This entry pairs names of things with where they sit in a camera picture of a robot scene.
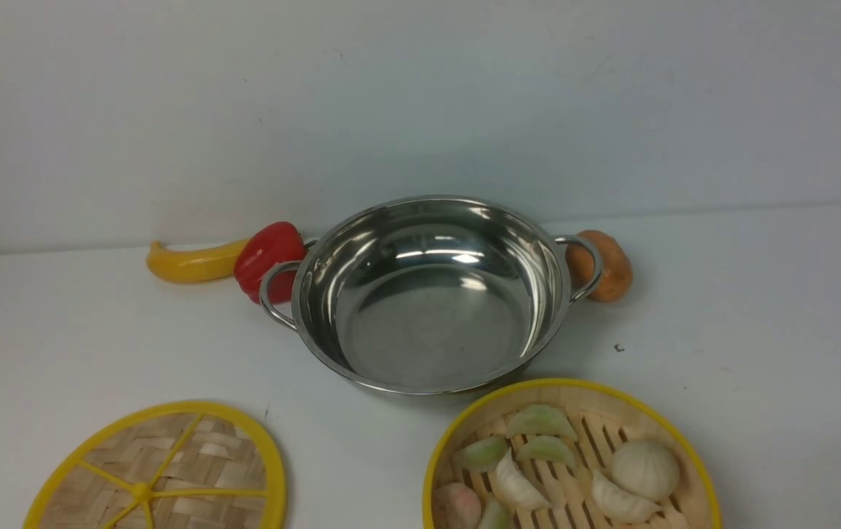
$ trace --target white table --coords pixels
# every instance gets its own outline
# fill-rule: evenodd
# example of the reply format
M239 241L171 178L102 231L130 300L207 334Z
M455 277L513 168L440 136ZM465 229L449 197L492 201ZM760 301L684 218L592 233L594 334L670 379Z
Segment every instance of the white table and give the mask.
M623 244L634 290L572 309L527 376L659 409L705 459L729 528L841 527L841 205L548 226L579 228ZM98 428L188 398L269 409L288 527L421 526L427 458L462 404L360 391L233 281L163 284L145 255L0 256L0 528Z

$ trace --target white dumpling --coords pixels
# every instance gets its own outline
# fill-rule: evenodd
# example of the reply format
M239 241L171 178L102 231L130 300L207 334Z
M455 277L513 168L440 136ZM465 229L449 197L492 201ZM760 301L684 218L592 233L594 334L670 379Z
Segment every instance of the white dumpling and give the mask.
M512 461L512 450L505 452L504 458L495 467L493 488L495 495L511 508L535 510L551 507L551 503L522 475L518 465Z
M662 510L656 503L637 496L619 486L613 485L598 469L594 469L591 482L591 498L596 506L613 522L643 523L656 511Z
M545 404L534 404L515 413L505 427L505 436L557 435L578 441L568 416L561 409Z

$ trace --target toy bell pepper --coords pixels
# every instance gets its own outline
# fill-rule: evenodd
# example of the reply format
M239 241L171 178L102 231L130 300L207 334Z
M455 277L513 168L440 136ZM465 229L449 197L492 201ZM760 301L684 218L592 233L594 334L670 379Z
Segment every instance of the toy bell pepper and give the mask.
M296 226L275 222L257 232L243 248L235 262L235 280L250 301L260 304L260 281L277 262L300 261L306 257L306 246ZM296 271L285 272L270 283L270 302L289 301L293 294Z

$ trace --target metal handle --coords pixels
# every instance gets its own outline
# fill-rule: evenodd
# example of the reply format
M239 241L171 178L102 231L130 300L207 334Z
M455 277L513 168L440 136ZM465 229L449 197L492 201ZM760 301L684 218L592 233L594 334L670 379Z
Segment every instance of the metal handle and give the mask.
M587 251L591 252L591 258L594 260L594 275L592 275L591 281L588 281L587 284L576 289L571 294L571 305L574 305L578 299L585 297L590 292L594 292L596 284L600 281L600 276L603 275L603 258L600 257L600 252L596 248L596 245L583 237L561 235L561 237L555 237L554 242L559 245L582 245Z
M286 325L296 331L296 322L293 321L293 318L283 314L283 312L277 311L276 307L273 307L273 304L270 302L270 281L273 281L273 278L276 276L283 274L283 272L289 272L291 270L296 270L300 268L300 264L302 261L286 261L286 262L277 262L274 264L273 267L267 270L267 273L263 275L263 279L260 280L260 305L263 307L267 314L273 318L277 323Z

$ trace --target toy banana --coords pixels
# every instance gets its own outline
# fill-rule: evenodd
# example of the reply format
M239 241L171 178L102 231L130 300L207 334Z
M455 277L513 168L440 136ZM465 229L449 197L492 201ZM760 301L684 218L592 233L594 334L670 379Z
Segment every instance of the toy banana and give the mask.
M168 250L159 241L153 241L146 256L146 267L156 277L173 284L226 278L235 271L235 261L249 240L195 251Z

